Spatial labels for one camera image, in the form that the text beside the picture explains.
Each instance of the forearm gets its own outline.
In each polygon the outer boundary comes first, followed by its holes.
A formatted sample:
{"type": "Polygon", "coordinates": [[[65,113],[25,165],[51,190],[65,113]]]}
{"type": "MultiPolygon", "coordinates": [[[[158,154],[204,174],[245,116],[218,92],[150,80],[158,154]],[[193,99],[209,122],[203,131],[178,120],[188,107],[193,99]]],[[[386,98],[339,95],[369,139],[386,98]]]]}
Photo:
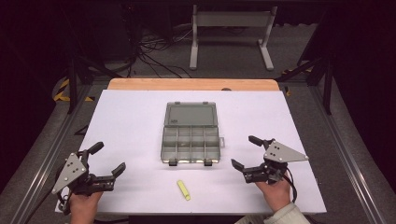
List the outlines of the forearm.
{"type": "Polygon", "coordinates": [[[300,209],[290,203],[264,220],[264,224],[309,224],[300,209]]]}

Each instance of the human hand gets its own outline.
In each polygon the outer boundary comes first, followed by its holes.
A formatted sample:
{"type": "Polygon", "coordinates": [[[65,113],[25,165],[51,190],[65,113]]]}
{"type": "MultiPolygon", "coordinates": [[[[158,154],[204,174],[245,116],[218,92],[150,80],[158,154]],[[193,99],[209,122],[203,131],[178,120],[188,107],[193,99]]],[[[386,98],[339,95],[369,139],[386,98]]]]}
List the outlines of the human hand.
{"type": "Polygon", "coordinates": [[[91,196],[76,195],[70,196],[71,224],[92,224],[100,198],[103,192],[93,193],[91,196]]]}
{"type": "Polygon", "coordinates": [[[255,183],[274,213],[290,203],[290,184],[284,178],[272,185],[265,182],[255,183]]]}

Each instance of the yellow marker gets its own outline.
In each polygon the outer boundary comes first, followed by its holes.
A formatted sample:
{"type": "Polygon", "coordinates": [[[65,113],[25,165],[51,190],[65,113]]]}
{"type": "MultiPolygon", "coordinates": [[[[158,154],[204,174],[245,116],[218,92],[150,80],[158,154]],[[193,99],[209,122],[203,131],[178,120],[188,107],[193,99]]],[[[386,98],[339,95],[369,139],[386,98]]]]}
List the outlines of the yellow marker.
{"type": "Polygon", "coordinates": [[[177,184],[178,184],[178,187],[180,188],[181,192],[183,193],[184,198],[188,201],[191,197],[190,197],[189,191],[184,186],[183,181],[178,180],[177,184]]]}

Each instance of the open storage case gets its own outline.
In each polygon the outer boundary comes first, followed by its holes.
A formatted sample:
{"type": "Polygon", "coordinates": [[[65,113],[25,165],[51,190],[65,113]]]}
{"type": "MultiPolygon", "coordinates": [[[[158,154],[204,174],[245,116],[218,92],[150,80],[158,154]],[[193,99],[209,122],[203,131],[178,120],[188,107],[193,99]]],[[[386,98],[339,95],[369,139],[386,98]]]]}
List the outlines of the open storage case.
{"type": "Polygon", "coordinates": [[[216,104],[168,103],[163,127],[161,159],[170,166],[179,162],[219,162],[220,142],[216,104]]]}

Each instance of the person's left hand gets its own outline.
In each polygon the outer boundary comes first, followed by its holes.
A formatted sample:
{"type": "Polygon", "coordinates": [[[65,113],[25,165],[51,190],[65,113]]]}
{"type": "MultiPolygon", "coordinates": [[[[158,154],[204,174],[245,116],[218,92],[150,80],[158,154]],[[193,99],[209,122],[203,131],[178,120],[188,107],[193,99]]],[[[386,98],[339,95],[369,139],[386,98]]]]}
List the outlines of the person's left hand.
{"type": "Polygon", "coordinates": [[[72,194],[70,196],[70,224],[92,224],[102,195],[103,192],[96,192],[91,196],[72,194]]]}

